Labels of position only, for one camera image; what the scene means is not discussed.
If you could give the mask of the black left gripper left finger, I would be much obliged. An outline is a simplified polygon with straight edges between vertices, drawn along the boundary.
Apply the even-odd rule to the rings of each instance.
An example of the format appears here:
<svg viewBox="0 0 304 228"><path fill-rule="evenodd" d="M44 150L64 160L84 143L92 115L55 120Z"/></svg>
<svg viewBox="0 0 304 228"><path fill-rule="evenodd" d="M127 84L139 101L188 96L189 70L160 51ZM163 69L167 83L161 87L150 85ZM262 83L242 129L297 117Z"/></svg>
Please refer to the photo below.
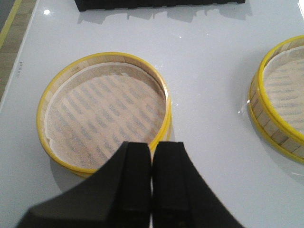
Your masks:
<svg viewBox="0 0 304 228"><path fill-rule="evenodd" d="M151 156L147 144L123 142L95 174L28 209L19 228L147 228Z"/></svg>

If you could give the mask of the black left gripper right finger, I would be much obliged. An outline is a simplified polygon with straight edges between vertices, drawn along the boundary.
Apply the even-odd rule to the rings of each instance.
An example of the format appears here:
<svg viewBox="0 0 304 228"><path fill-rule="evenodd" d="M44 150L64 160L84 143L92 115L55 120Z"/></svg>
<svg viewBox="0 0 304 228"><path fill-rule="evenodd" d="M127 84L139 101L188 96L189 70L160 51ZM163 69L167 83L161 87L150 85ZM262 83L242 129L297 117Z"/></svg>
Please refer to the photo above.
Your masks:
<svg viewBox="0 0 304 228"><path fill-rule="evenodd" d="M182 142L160 142L152 165L155 228L240 228L191 162Z"/></svg>

